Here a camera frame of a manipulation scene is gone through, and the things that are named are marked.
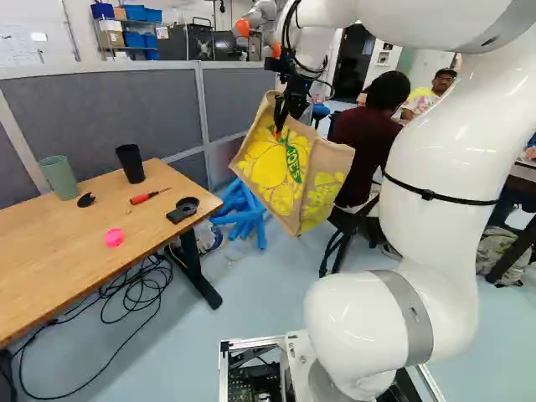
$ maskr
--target green cup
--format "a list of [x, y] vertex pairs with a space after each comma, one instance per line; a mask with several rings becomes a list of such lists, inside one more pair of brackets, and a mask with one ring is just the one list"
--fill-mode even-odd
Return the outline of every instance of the green cup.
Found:
[[57, 155], [41, 159], [39, 167], [59, 199], [67, 201], [78, 196], [75, 175], [66, 156]]

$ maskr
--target backpack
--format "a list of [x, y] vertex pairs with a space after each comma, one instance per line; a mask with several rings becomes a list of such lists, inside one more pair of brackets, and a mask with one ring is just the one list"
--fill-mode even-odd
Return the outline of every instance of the backpack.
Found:
[[[477, 274], [485, 276], [489, 274], [497, 261], [501, 259], [505, 251], [512, 245], [518, 236], [509, 230], [491, 226], [484, 230], [477, 250]], [[496, 285], [499, 286], [522, 286], [521, 279], [532, 256], [532, 246], [510, 267]]]

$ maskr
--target black hair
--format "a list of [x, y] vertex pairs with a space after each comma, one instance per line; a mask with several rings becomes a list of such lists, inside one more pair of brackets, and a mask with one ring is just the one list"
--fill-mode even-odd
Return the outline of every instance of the black hair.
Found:
[[440, 75], [447, 74], [452, 77], [452, 79], [455, 79], [458, 76], [458, 73], [455, 72], [453, 69], [441, 69], [435, 73], [434, 79], [437, 80]]
[[367, 107], [379, 111], [394, 110], [410, 95], [408, 77], [399, 71], [388, 71], [372, 82], [368, 88]]

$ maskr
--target yellow flower print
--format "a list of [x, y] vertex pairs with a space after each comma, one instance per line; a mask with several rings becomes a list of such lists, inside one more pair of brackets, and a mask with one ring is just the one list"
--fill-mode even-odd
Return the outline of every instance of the yellow flower print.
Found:
[[258, 185], [258, 191], [272, 209], [287, 216], [303, 194], [302, 181], [307, 173], [311, 143], [288, 126], [283, 127], [277, 140], [270, 114], [259, 119], [251, 135], [244, 160], [238, 166]]
[[302, 207], [301, 233], [314, 228], [329, 217], [333, 203], [345, 177], [342, 173], [319, 172], [315, 177], [315, 188], [307, 192], [307, 201]]

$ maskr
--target dark red shirt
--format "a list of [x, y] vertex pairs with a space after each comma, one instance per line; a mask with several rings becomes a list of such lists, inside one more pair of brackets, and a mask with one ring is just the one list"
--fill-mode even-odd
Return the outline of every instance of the dark red shirt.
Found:
[[358, 107], [344, 111], [335, 121], [330, 140], [355, 149], [350, 173], [335, 203], [355, 207], [367, 202], [373, 175], [385, 163], [393, 141], [402, 126], [381, 111]]

